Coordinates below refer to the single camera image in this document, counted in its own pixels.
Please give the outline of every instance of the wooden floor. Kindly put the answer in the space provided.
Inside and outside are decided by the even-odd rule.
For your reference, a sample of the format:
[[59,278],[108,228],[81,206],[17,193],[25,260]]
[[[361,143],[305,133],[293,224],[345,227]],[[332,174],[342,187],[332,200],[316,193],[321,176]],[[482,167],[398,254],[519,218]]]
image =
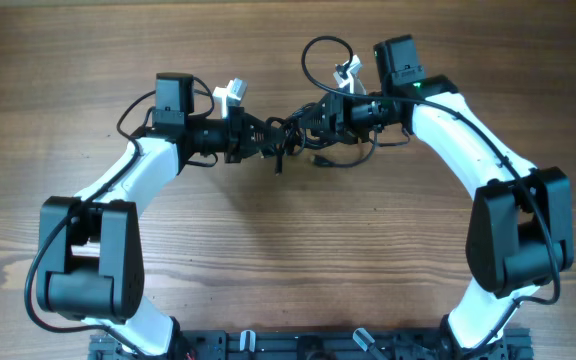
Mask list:
[[[85,357],[89,334],[46,333],[24,311],[39,208],[123,153],[115,122],[157,72],[192,73],[211,87],[245,79],[248,112],[285,117],[322,96],[299,66],[311,38],[349,41],[376,89],[372,45],[406,33],[427,74],[448,75],[502,141],[568,174],[576,245],[576,2],[0,9],[0,358]],[[332,82],[343,51],[313,49],[313,74]],[[360,156],[357,147],[328,153]],[[184,170],[140,220],[145,295],[183,329],[438,325],[470,279],[471,202],[455,176],[418,140],[350,170],[308,159],[288,159],[281,177],[259,157]],[[526,305],[511,323],[532,329],[538,359],[576,359],[576,256],[562,281],[557,305]]]

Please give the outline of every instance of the wood plank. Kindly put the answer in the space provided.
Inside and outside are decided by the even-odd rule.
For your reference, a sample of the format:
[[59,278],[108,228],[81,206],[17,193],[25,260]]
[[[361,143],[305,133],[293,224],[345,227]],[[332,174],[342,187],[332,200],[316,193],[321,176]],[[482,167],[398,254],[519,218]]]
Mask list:
[[[23,310],[38,211],[120,156],[115,121],[152,89],[155,73],[193,73],[211,87],[240,77],[249,81],[248,112],[286,116],[322,95],[301,74],[308,40],[349,41],[376,89],[372,45],[404,33],[415,36],[427,72],[459,85],[500,139],[569,175],[576,236],[576,2],[0,9],[0,358],[85,355],[87,334],[46,334]],[[331,82],[344,57],[322,44],[309,66]],[[354,159],[360,149],[326,154]],[[470,278],[471,205],[458,180],[420,141],[379,149],[350,170],[314,168],[309,155],[288,159],[281,177],[258,157],[184,170],[140,221],[146,295],[184,329],[438,324]],[[538,359],[576,358],[576,262],[561,302],[522,307],[512,326],[531,327]]]

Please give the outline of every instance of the brown wooden surface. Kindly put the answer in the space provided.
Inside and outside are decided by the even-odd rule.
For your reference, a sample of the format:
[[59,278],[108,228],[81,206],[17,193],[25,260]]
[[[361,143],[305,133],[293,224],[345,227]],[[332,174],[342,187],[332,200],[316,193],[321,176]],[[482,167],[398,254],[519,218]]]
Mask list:
[[[405,33],[427,73],[447,74],[502,141],[569,175],[576,236],[576,2],[0,10],[0,358],[84,358],[89,334],[45,333],[23,309],[39,208],[120,156],[116,119],[155,73],[189,72],[211,87],[237,76],[249,81],[249,112],[286,116],[322,95],[299,66],[309,39],[348,40],[374,89],[372,45]],[[312,72],[332,80],[344,57],[318,46]],[[351,170],[314,168],[308,154],[288,159],[281,177],[273,167],[254,157],[188,168],[142,216],[146,295],[183,329],[436,326],[459,301],[471,204],[430,148],[379,149]],[[560,303],[526,305],[512,326],[532,328],[537,358],[576,359],[576,261]]]

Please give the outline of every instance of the wooden table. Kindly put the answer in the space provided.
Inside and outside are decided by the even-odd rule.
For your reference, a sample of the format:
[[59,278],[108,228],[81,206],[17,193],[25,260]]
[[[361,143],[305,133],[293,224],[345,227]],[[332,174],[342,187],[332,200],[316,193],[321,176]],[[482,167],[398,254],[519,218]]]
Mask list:
[[[508,146],[568,174],[576,245],[576,2],[0,9],[0,358],[84,358],[89,334],[46,333],[23,308],[39,208],[89,185],[123,153],[115,122],[157,72],[192,73],[211,87],[245,79],[247,111],[283,117],[322,95],[301,73],[308,40],[349,41],[376,89],[372,45],[406,33],[427,74],[447,74]],[[322,44],[309,64],[331,83],[345,56]],[[145,295],[183,329],[436,326],[470,279],[471,201],[456,177],[420,141],[378,149],[350,170],[308,159],[287,159],[281,177],[259,157],[184,170],[140,219]],[[511,324],[532,329],[539,359],[576,359],[576,256],[562,279],[556,306],[526,305]]]

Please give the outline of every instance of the robotic hand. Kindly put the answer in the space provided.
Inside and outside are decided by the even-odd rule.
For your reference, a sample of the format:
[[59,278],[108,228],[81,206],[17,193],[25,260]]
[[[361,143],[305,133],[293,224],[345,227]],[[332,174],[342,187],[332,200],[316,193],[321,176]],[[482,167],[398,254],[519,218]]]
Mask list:
[[[306,67],[308,49],[322,40],[336,41],[350,54],[336,67],[338,89],[318,82]],[[239,106],[247,85],[239,79],[216,88],[211,96],[196,77],[158,74],[156,90],[120,119],[117,128],[130,143],[119,161],[74,197],[51,197],[43,205],[40,247],[25,289],[31,319],[53,332],[106,331],[109,335],[93,336],[90,345],[89,359],[101,360],[532,358],[528,331],[504,327],[522,302],[549,305],[559,298],[559,272],[574,259],[568,179],[557,168],[536,168],[506,147],[445,76],[427,78],[410,36],[379,43],[374,53],[382,88],[366,95],[358,77],[361,62],[350,45],[331,36],[313,39],[302,54],[302,68],[326,94],[288,118],[265,122]],[[195,82],[206,91],[195,90]],[[153,94],[156,105],[148,110],[144,125],[132,135],[124,133],[120,125],[128,112]],[[210,97],[208,112],[193,114],[194,94]],[[220,102],[221,120],[207,119],[214,99]],[[149,115],[151,127],[146,126]],[[431,146],[474,201],[466,241],[473,279],[439,329],[373,334],[363,328],[348,334],[181,332],[174,318],[142,297],[138,218],[185,166],[214,165],[190,160],[194,154],[216,160],[216,153],[223,152],[226,163],[238,163],[262,152],[276,158],[276,172],[281,173],[285,155],[370,141],[368,156],[355,163],[337,164],[319,155],[313,159],[317,166],[352,167],[380,146],[405,144],[378,142],[378,134],[393,124],[401,124],[406,137],[414,134]],[[531,213],[532,220],[520,224],[519,211]],[[99,257],[72,253],[72,245],[89,241],[100,243]],[[87,325],[57,328],[37,316],[30,291],[35,272],[42,310]],[[551,281],[552,298],[532,296]]]

